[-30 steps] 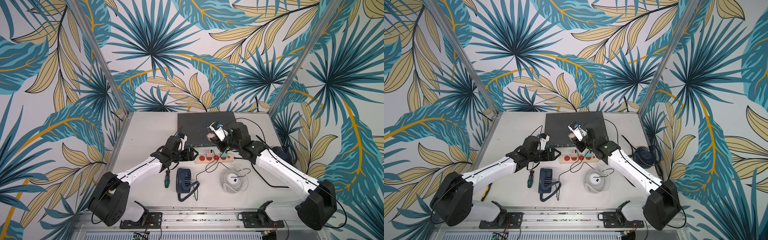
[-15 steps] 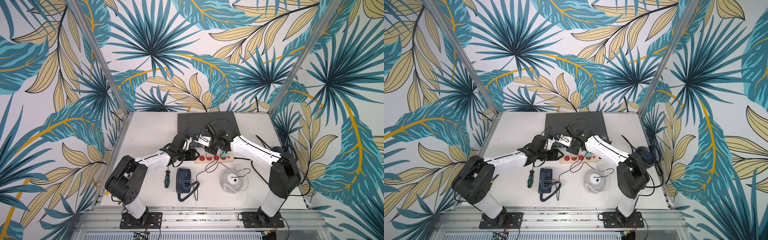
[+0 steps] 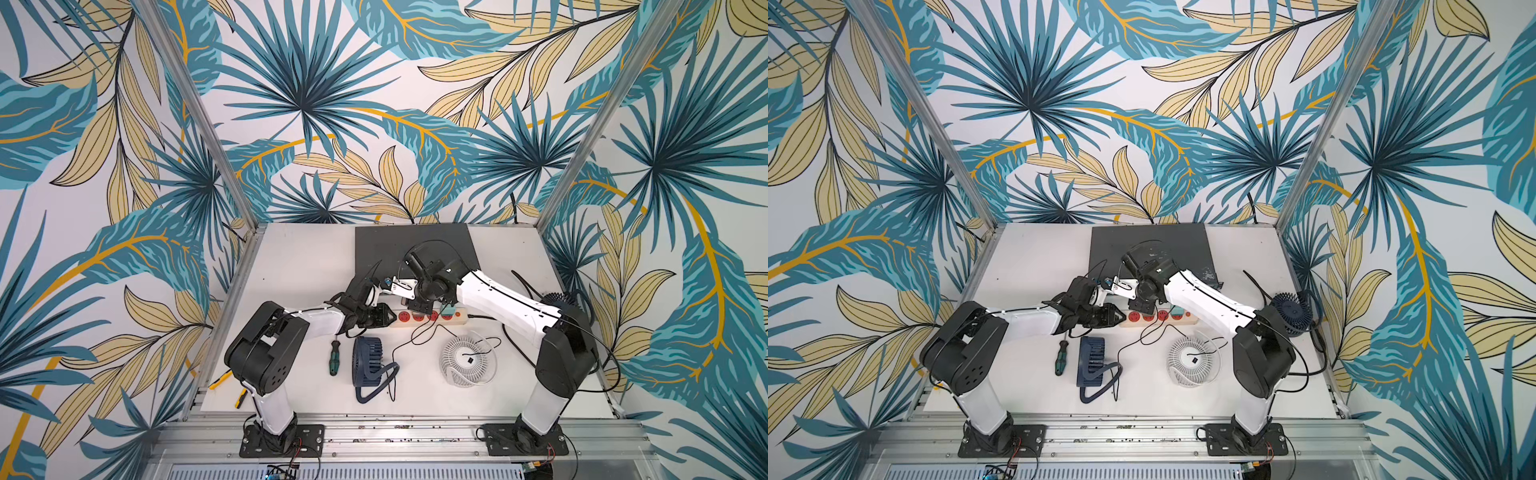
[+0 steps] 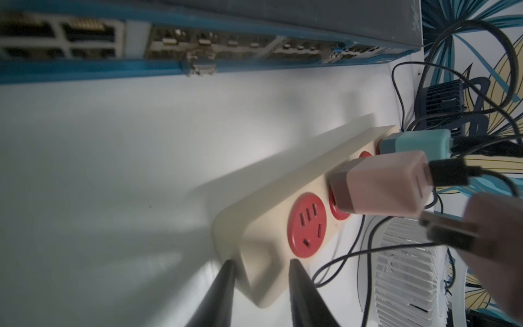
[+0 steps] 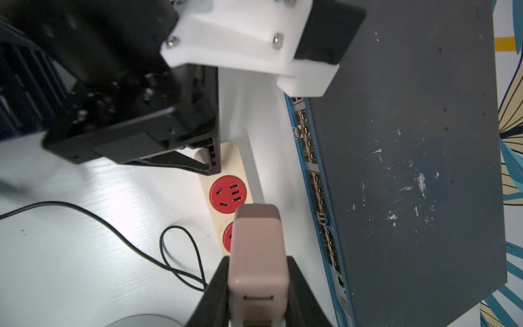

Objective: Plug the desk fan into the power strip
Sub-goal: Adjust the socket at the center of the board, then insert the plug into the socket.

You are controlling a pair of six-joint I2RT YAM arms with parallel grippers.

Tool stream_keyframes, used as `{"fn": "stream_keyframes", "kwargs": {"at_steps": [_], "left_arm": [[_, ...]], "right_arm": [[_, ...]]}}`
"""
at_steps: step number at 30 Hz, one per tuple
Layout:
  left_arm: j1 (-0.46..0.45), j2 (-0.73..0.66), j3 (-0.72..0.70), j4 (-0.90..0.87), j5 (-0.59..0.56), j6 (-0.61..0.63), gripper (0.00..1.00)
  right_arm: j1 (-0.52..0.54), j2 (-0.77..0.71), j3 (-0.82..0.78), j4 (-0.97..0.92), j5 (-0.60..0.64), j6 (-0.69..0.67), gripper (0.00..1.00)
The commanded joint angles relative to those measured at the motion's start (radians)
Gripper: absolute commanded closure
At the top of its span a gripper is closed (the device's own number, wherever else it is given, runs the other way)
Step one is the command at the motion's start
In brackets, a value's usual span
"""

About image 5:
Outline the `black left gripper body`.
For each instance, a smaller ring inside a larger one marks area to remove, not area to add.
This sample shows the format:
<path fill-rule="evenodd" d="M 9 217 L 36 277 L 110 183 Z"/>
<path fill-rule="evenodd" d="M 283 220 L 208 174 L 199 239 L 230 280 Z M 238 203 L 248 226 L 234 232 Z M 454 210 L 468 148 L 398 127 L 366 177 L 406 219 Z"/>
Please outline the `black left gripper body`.
<path fill-rule="evenodd" d="M 216 67 L 171 68 L 171 1 L 2 1 L 1 16 L 76 79 L 42 140 L 74 164 L 221 171 Z"/>

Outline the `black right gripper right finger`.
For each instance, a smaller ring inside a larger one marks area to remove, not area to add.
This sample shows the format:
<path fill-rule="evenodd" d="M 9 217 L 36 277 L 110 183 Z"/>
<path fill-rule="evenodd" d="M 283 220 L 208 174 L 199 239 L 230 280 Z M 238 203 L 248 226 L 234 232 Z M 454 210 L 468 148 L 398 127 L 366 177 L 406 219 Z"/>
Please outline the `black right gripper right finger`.
<path fill-rule="evenodd" d="M 290 286 L 285 313 L 286 326 L 331 327 L 332 324 L 322 311 L 293 257 L 287 256 L 287 265 L 290 274 Z"/>

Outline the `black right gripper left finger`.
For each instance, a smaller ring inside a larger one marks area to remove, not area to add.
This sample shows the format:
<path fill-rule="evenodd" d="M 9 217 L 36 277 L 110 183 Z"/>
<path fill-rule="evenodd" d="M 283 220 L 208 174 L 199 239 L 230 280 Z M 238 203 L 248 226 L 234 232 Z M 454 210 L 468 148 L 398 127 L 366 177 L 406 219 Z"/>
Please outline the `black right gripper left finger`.
<path fill-rule="evenodd" d="M 230 257 L 224 256 L 206 288 L 202 299 L 191 315 L 186 327 L 223 327 L 229 326 L 228 269 Z"/>

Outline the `pink adapter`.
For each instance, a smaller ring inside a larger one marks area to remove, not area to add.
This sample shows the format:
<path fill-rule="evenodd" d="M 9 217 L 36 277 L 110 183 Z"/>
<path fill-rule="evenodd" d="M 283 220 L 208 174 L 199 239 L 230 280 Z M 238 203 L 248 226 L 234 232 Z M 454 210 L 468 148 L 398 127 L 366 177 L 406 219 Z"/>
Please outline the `pink adapter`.
<path fill-rule="evenodd" d="M 281 326 L 290 273 L 279 210 L 243 204 L 236 210 L 227 276 L 232 326 Z"/>

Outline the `beige red power strip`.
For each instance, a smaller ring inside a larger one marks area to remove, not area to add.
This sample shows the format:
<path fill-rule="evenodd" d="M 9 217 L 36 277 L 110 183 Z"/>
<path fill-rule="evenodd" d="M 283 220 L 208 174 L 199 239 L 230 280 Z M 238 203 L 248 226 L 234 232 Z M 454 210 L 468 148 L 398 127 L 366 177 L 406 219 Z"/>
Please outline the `beige red power strip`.
<path fill-rule="evenodd" d="M 253 202 L 241 153 L 234 143 L 221 144 L 221 172 L 199 180 L 223 255 L 230 254 L 236 210 Z"/>

